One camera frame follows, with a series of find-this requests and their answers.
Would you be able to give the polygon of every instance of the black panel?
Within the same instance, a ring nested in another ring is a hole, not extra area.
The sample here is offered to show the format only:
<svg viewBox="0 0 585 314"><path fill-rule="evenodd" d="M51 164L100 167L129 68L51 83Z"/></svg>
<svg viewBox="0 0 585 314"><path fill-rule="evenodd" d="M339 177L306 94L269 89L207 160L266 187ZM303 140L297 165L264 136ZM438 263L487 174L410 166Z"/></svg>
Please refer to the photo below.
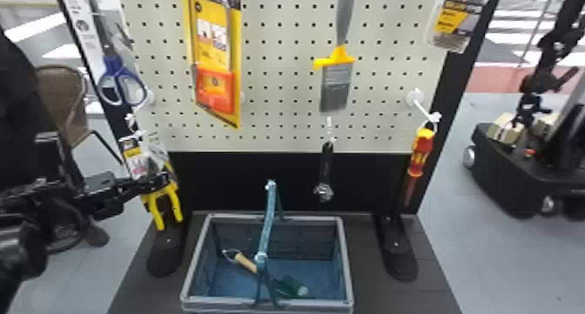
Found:
<svg viewBox="0 0 585 314"><path fill-rule="evenodd" d="M434 168L437 165L443 145L447 140L447 134L451 130L451 124L455 119L455 113L459 109L459 102L467 87L467 81L474 69L475 59L480 52L483 39L488 31L489 22L492 21L495 8L500 0L489 0L481 14L480 21L475 27L474 36L463 54L449 53L443 65L443 71L440 74L439 84L434 93L433 105L431 112L438 111L443 117L440 120L439 132L434 138L434 150L428 157L425 165L425 175L422 176L414 190L410 206L410 213L419 211L420 202L422 201L425 191L427 191L428 182L433 175Z"/></svg>
<svg viewBox="0 0 585 314"><path fill-rule="evenodd" d="M329 203L313 188L319 153L172 152L182 205L193 210L263 210L275 179L285 210L376 210L398 199L408 155L334 154Z"/></svg>

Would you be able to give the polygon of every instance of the red screwdriver handle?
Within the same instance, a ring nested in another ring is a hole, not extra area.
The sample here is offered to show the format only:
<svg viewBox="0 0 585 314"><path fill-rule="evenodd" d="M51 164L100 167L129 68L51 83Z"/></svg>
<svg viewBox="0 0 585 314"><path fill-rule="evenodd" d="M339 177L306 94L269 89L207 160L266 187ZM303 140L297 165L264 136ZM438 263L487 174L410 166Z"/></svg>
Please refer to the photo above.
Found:
<svg viewBox="0 0 585 314"><path fill-rule="evenodd" d="M416 133L413 142L413 154L410 156L408 175L410 177L422 176L422 168L425 166L428 154L433 150L434 132L423 128Z"/></svg>

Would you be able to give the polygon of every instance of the chair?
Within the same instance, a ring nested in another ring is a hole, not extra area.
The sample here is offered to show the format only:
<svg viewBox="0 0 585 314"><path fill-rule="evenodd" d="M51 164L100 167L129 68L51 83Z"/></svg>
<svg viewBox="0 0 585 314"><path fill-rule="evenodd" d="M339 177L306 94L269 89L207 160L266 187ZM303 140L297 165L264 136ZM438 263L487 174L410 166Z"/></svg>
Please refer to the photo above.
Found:
<svg viewBox="0 0 585 314"><path fill-rule="evenodd" d="M104 138L89 127L85 113L87 84L84 76L78 70L60 64L40 66L36 73L39 95L71 148L93 135L122 165L122 160Z"/></svg>

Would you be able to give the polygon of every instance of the black table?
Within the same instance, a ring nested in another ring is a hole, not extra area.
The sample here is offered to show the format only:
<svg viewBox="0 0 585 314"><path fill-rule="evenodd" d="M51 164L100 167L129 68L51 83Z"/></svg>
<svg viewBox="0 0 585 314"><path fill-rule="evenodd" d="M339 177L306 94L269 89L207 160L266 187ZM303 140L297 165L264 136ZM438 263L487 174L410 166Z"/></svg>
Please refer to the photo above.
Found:
<svg viewBox="0 0 585 314"><path fill-rule="evenodd" d="M419 278L401 283L384 270L369 215L341 215L346 228L347 249L355 297L356 314L461 314L447 280L417 217L405 217L405 225L419 261ZM179 293L192 259L205 214L191 221L183 263L168 277L150 277L146 258L155 228L146 232L124 281L110 307L110 314L181 313Z"/></svg>

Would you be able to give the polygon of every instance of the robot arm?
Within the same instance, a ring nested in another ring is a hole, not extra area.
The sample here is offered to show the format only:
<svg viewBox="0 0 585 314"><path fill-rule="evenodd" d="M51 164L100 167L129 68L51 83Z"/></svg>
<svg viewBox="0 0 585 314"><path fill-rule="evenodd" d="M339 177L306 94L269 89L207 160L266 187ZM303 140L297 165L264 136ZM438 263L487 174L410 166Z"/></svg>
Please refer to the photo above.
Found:
<svg viewBox="0 0 585 314"><path fill-rule="evenodd" d="M534 114L550 113L551 110L541 107L540 94L549 90L559 91L579 71L573 67L561 77L556 77L552 72L557 62L570 54L585 35L585 16L579 18L584 4L585 0L565 0L557 15L555 27L538 42L542 50L541 59L535 72L522 79L522 97L512 121L514 125L521 123L529 128L535 119Z"/></svg>
<svg viewBox="0 0 585 314"><path fill-rule="evenodd" d="M20 284L40 276L47 256L66 251L84 239L89 217L103 220L124 210L124 204L141 194L161 190L171 183L168 172L142 177L115 178L104 172L74 184L59 135L37 135L43 157L43 176L0 193L0 312L6 312ZM72 240L59 240L55 227L73 221Z"/></svg>

